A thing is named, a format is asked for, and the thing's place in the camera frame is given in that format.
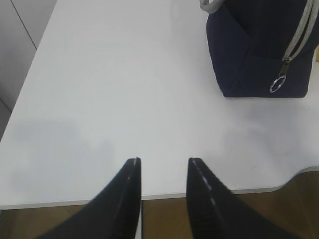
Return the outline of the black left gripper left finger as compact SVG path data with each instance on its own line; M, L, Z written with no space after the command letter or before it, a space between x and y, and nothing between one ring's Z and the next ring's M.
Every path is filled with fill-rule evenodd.
M85 207L41 239L133 239L141 209L141 160L128 159Z

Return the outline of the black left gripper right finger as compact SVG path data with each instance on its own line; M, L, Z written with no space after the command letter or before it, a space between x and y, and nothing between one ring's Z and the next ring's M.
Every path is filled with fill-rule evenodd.
M233 194L200 158L187 168L187 211L195 239L295 239Z

